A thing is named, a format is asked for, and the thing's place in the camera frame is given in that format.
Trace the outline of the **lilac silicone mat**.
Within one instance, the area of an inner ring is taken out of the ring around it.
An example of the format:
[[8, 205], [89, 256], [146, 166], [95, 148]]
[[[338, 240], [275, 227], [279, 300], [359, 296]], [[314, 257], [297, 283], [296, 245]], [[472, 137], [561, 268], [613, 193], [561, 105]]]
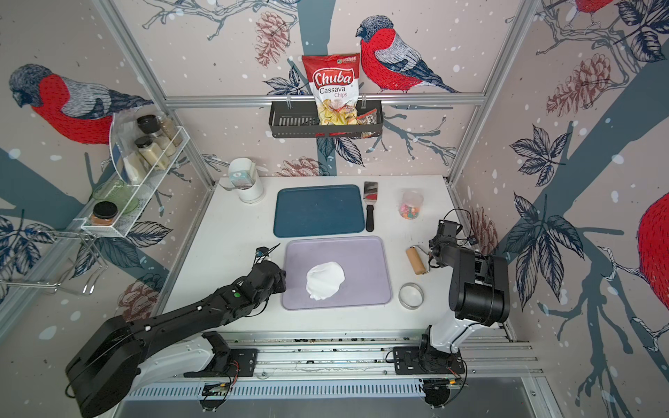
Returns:
[[[343, 282], [331, 296], [317, 301], [308, 292], [308, 271], [334, 262]], [[385, 305], [392, 297], [383, 242], [376, 236], [293, 240], [287, 244], [284, 270], [287, 310]]]

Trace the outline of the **wooden rolling pin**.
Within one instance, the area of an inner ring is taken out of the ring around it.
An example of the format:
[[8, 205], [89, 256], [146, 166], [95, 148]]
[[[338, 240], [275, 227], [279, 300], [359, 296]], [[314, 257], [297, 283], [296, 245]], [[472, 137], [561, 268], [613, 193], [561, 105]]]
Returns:
[[430, 267], [427, 264], [425, 264], [423, 262], [423, 259], [421, 258], [422, 254], [427, 256], [430, 255], [428, 252], [424, 251], [418, 245], [411, 246], [406, 250], [406, 255], [408, 257], [409, 264], [411, 265], [415, 275], [424, 275], [430, 271]]

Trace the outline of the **white dough lump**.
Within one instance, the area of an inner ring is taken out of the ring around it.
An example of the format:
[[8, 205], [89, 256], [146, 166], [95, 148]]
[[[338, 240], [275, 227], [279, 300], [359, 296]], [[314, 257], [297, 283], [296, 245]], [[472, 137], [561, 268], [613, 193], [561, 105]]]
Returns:
[[340, 264], [330, 261], [311, 268], [307, 273], [306, 290], [311, 299], [323, 301], [335, 295], [345, 282], [345, 273]]

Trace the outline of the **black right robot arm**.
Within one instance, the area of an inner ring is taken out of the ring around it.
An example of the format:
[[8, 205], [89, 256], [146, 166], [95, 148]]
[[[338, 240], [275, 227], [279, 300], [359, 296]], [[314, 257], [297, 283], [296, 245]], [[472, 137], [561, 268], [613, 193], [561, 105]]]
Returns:
[[428, 264], [418, 271], [452, 270], [448, 305], [444, 317], [429, 325], [422, 335], [419, 354], [456, 355], [477, 330], [506, 322], [510, 313], [509, 279], [505, 259], [484, 255], [458, 241], [463, 226], [447, 218], [438, 221], [437, 232], [424, 252]]

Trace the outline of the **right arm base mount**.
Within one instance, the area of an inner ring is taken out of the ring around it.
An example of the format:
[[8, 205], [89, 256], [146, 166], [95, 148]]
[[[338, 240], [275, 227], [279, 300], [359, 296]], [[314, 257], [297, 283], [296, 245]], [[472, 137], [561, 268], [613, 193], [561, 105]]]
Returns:
[[395, 373], [399, 376], [409, 374], [449, 374], [449, 378], [424, 379], [424, 400], [432, 408], [444, 408], [453, 402], [460, 393], [451, 396], [451, 389], [458, 386], [458, 391], [464, 388], [469, 377], [469, 369], [462, 355], [457, 352], [445, 353], [432, 345], [428, 326], [421, 336], [417, 347], [394, 347], [384, 357], [386, 363], [392, 363]]

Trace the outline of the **metal ring cutter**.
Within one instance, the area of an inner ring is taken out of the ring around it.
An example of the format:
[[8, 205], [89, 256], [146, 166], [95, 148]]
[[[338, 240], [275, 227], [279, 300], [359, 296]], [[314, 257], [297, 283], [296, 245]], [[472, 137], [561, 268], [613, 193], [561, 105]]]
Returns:
[[408, 282], [399, 290], [398, 300], [408, 310], [417, 310], [424, 302], [423, 289], [413, 282]]

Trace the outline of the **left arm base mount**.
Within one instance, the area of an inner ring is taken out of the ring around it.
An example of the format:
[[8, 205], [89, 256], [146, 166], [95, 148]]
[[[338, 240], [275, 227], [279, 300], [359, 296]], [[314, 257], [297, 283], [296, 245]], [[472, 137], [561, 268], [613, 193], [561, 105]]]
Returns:
[[226, 402], [238, 379], [254, 375], [259, 353], [257, 348], [231, 348], [220, 333], [205, 332], [149, 356], [139, 365], [131, 390], [170, 377], [215, 378], [215, 383], [203, 388], [200, 400], [205, 412], [214, 412]]

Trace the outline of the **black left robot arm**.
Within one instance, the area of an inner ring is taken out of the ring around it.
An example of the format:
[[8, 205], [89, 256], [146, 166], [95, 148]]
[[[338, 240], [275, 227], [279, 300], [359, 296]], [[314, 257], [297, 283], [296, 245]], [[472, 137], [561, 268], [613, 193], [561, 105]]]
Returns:
[[199, 332], [226, 326], [286, 291], [286, 272], [261, 261], [251, 272], [201, 301], [146, 320], [106, 320], [66, 366], [69, 395], [83, 417], [96, 417], [131, 391], [139, 365]]

